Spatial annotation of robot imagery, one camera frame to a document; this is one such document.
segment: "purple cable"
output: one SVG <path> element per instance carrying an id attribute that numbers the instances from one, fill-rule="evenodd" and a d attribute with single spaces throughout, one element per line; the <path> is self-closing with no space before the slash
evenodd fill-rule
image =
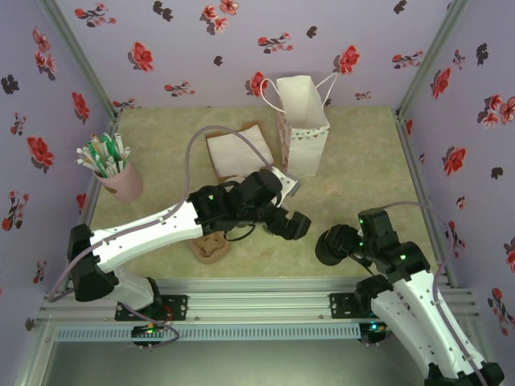
<path id="1" fill-rule="evenodd" d="M 183 194 L 181 195 L 180 199 L 179 199 L 179 202 L 174 206 L 174 208 L 169 212 L 167 213 L 166 215 L 163 216 L 163 218 L 166 220 L 170 217 L 172 217 L 182 206 L 183 206 L 183 203 L 184 201 L 186 201 L 186 198 L 187 198 L 187 195 L 189 194 L 189 191 L 190 191 L 190 182 L 191 182 L 191 176 L 190 176 L 190 152 L 192 150 L 192 146 L 193 146 L 193 142 L 202 134 L 202 133 L 205 133 L 206 131 L 210 131 L 210 130 L 224 130 L 224 131 L 227 131 L 229 133 L 232 133 L 234 135 L 236 135 L 238 138 L 240 138 L 243 142 L 245 142 L 249 147 L 250 149 L 253 150 L 253 152 L 263 161 L 263 163 L 265 163 L 266 167 L 268 168 L 271 168 L 272 165 L 266 160 L 266 158 L 259 152 L 259 150 L 252 144 L 251 141 L 249 141 L 247 138 L 245 138 L 241 133 L 238 133 L 236 130 L 233 130 L 233 129 L 229 129 L 228 127 L 224 127 L 224 126 L 218 126 L 218 125 L 210 125 L 210 126 L 206 126 L 204 127 L 203 129 L 200 129 L 199 131 L 197 131 L 192 139 L 190 139 L 190 142 L 187 144 L 187 147 L 186 147 L 186 154 L 185 154 L 185 167 L 184 167 L 184 170 L 185 170 L 185 175 L 186 175 L 186 186 L 184 187 L 184 191 L 183 191 Z M 61 284 L 63 283 L 63 281 L 68 277 L 68 275 L 70 274 L 70 272 L 72 271 L 73 267 L 75 267 L 77 265 L 77 263 L 83 259 L 86 255 L 88 255 L 90 252 L 94 251 L 95 249 L 97 249 L 98 247 L 100 247 L 103 242 L 107 242 L 109 243 L 111 240 L 115 240 L 117 237 L 120 237 L 120 236 L 125 236 L 125 235 L 128 235 L 132 232 L 136 232 L 136 231 L 140 231 L 142 229 L 145 229 L 145 228 L 149 228 L 153 225 L 156 225 L 156 224 L 159 224 L 160 223 L 160 220 L 159 219 L 156 219 L 156 220 L 153 220 L 153 221 L 150 221 L 148 223 L 145 223 L 145 224 L 141 224 L 141 225 L 136 225 L 132 228 L 127 228 L 123 231 L 120 231 L 120 232 L 117 232 L 117 233 L 114 233 L 110 236 L 107 236 L 105 239 L 103 239 L 102 241 L 98 241 L 97 243 L 91 245 L 90 247 L 86 248 L 84 251 L 82 251 L 81 253 L 79 253 L 71 262 L 70 264 L 68 264 L 68 266 L 64 269 L 64 271 L 60 274 L 59 278 L 57 279 L 57 282 L 54 284 L 54 286 L 52 287 L 51 291 L 50 291 L 50 294 L 48 295 L 48 298 L 47 298 L 47 301 L 49 303 L 53 303 L 53 302 L 57 302 L 58 300 L 60 300 L 61 298 L 64 298 L 66 295 L 70 294 L 71 292 L 73 292 L 73 289 L 66 289 L 62 294 L 59 294 L 56 296 L 57 294 L 57 291 L 59 290 L 59 287 L 61 286 Z M 171 340 L 168 340 L 166 342 L 163 342 L 163 343 L 159 343 L 159 346 L 162 346 L 163 344 L 168 344 L 168 343 L 171 343 L 171 342 L 174 342 L 177 340 L 177 338 L 179 337 L 179 333 L 177 332 L 177 330 L 173 329 L 173 328 L 169 328 L 168 325 L 164 324 L 164 323 L 161 323 L 161 322 L 158 322 L 154 319 L 151 319 L 151 318 L 148 318 L 146 317 L 145 315 L 142 315 L 140 314 L 139 312 L 137 312 L 136 310 L 133 310 L 132 308 L 128 307 L 127 305 L 124 304 L 124 307 L 131 313 L 137 315 L 139 318 L 143 318 L 149 322 L 152 322 L 158 326 L 164 326 L 165 328 L 167 328 L 168 330 L 171 330 L 172 332 L 174 332 L 174 334 L 176 334 L 176 337 L 171 339 Z"/>
<path id="2" fill-rule="evenodd" d="M 440 221 L 442 221 L 444 227 L 447 230 L 451 230 L 449 228 L 449 226 L 447 225 L 447 222 L 442 218 L 442 216 L 437 211 L 435 211 L 434 209 L 431 209 L 430 207 L 428 207 L 427 205 L 424 205 L 423 203 L 418 203 L 416 201 L 398 201 L 396 203 L 389 203 L 388 205 L 385 205 L 384 207 L 381 207 L 381 209 L 386 209 L 388 207 L 396 207 L 396 206 L 399 206 L 399 205 L 414 205 L 416 207 L 424 208 L 427 211 L 430 211 L 431 213 L 433 213 L 436 217 L 438 217 L 438 219 Z M 449 244 L 449 248 L 447 249 L 447 254 L 444 257 L 444 259 L 442 261 L 442 264 L 438 267 L 438 270 L 436 271 L 436 274 L 435 274 L 435 279 L 433 280 L 433 302 L 435 303 L 436 309 L 438 310 L 440 316 L 442 317 L 443 322 L 445 323 L 445 325 L 447 326 L 447 328 L 451 332 L 452 337 L 456 341 L 456 344 L 458 344 L 459 349 L 461 350 L 463 355 L 465 355 L 465 358 L 470 358 L 470 353 L 468 352 L 467 348 L 465 347 L 465 345 L 463 344 L 463 342 L 459 338 L 459 336 L 456 333 L 454 327 L 451 325 L 451 322 L 449 322 L 449 319 L 445 315 L 445 312 L 443 312 L 443 308 L 439 304 L 439 299 L 438 299 L 438 279 L 439 279 L 440 276 L 442 276 L 443 271 L 445 270 L 445 265 L 449 262 L 451 256 L 453 255 L 454 242 L 453 242 L 451 237 L 449 237 L 449 241 L 450 241 L 450 244 Z M 481 374 L 480 369 L 476 366 L 476 363 L 472 359 L 468 359 L 468 363 L 470 364 L 470 366 L 474 370 L 475 374 L 479 378 L 479 380 L 482 383 L 482 385 L 483 386 L 488 386 L 488 384 L 486 382 L 486 379 L 483 377 L 483 374 Z"/>

